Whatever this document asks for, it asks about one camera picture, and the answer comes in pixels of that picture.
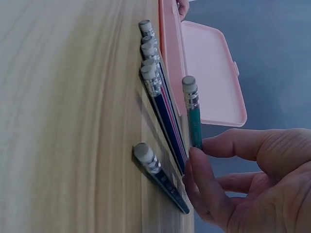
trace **green pencil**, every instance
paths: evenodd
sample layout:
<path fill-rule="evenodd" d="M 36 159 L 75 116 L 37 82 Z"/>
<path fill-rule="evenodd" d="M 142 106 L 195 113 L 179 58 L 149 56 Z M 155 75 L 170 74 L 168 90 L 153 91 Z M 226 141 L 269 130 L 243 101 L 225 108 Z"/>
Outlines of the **green pencil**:
<path fill-rule="evenodd" d="M 186 76 L 182 80 L 188 123 L 190 143 L 193 147 L 202 149 L 201 117 L 198 87 L 193 76 Z"/>

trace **wood grain surface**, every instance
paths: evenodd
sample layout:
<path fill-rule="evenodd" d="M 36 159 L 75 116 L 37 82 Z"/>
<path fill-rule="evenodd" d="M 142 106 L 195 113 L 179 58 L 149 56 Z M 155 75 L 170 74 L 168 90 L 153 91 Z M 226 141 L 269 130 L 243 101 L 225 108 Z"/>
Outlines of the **wood grain surface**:
<path fill-rule="evenodd" d="M 193 232 L 131 154 L 184 192 L 138 78 L 147 18 L 156 0 L 0 0 L 1 233 Z"/>

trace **pencil eraser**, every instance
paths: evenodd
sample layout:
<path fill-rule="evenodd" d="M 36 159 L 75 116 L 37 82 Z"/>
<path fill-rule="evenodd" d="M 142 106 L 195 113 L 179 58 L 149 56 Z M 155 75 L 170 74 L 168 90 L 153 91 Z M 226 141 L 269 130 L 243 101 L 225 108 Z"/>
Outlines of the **pencil eraser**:
<path fill-rule="evenodd" d="M 186 76 L 182 80 L 184 92 L 194 92 L 197 89 L 197 84 L 193 76 Z"/>
<path fill-rule="evenodd" d="M 143 66 L 141 69 L 141 75 L 144 79 L 146 80 L 150 80 L 150 79 L 154 79 L 156 74 L 155 74 L 155 70 L 153 69 L 152 66 L 147 65 L 147 66 Z"/>
<path fill-rule="evenodd" d="M 134 147 L 135 157 L 142 163 L 152 161 L 154 158 L 154 152 L 146 143 L 139 143 Z"/>
<path fill-rule="evenodd" d="M 155 48 L 148 42 L 141 45 L 141 51 L 145 56 L 151 56 L 155 53 Z"/>
<path fill-rule="evenodd" d="M 145 61 L 142 62 L 143 66 L 152 66 L 152 68 L 154 69 L 154 71 L 156 71 L 156 63 L 152 58 L 149 58 Z"/>
<path fill-rule="evenodd" d="M 142 44 L 145 44 L 145 43 L 148 43 L 148 42 L 153 45 L 155 43 L 155 39 L 152 36 L 150 36 L 150 35 L 145 36 L 145 37 L 143 37 L 141 39 L 141 43 Z"/>
<path fill-rule="evenodd" d="M 152 28 L 152 23 L 150 22 L 150 20 L 146 19 L 139 22 L 138 26 L 141 31 L 145 32 Z"/>

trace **navy blue pencil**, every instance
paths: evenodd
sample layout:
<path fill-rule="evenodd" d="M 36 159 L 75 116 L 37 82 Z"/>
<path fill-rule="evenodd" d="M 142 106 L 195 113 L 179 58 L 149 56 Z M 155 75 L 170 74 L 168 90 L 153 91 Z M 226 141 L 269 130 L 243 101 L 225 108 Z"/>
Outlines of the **navy blue pencil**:
<path fill-rule="evenodd" d="M 139 143 L 134 147 L 134 155 L 140 163 L 146 168 L 147 172 L 152 175 L 160 188 L 184 213 L 190 212 L 187 204 L 179 194 L 175 185 L 170 181 L 167 174 L 163 171 L 161 163 L 152 149 L 146 143 Z"/>
<path fill-rule="evenodd" d="M 162 79 L 162 83 L 163 83 L 162 93 L 167 100 L 167 107 L 171 113 L 171 121 L 172 121 L 172 124 L 174 125 L 174 128 L 175 128 L 175 134 L 178 135 L 177 137 L 179 139 L 179 146 L 182 150 L 184 163 L 185 163 L 186 159 L 187 159 L 186 146 L 185 146 L 185 143 L 182 139 L 182 133 L 181 133 L 181 130 L 178 126 L 175 111 L 173 109 L 172 98 L 170 96 L 167 80 L 165 78 L 165 72 L 163 71 L 163 67 L 162 67 L 163 64 L 161 64 L 160 51 L 158 48 L 155 48 L 153 46 L 154 39 L 152 37 L 147 36 L 147 37 L 142 38 L 142 42 L 145 42 L 145 41 L 148 41 L 148 42 L 141 45 L 141 50 L 142 50 L 142 53 L 143 53 L 146 61 L 149 59 L 152 59 L 154 61 L 155 65 L 156 65 L 156 72 L 159 73 L 159 75 Z"/>
<path fill-rule="evenodd" d="M 161 91 L 162 80 L 160 77 L 156 76 L 155 69 L 153 66 L 143 66 L 141 68 L 141 75 L 143 81 L 148 91 L 148 94 L 153 102 L 156 115 L 160 119 L 160 124 L 163 125 L 162 130 L 168 139 L 170 144 L 171 152 L 173 158 L 177 164 L 180 173 L 183 175 L 185 173 L 185 162 L 183 159 L 183 153 L 178 144 L 178 139 L 174 132 L 174 128 L 170 119 L 169 110 L 165 104 L 165 100 Z"/>

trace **pencil case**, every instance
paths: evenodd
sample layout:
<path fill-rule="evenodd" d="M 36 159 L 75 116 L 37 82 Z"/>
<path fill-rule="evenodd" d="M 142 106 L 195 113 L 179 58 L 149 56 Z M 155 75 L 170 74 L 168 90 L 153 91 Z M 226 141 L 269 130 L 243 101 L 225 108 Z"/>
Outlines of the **pencil case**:
<path fill-rule="evenodd" d="M 159 0 L 161 51 L 173 99 L 187 115 L 181 80 L 196 78 L 203 124 L 241 127 L 247 120 L 238 80 L 239 70 L 221 31 L 180 22 L 176 0 Z"/>

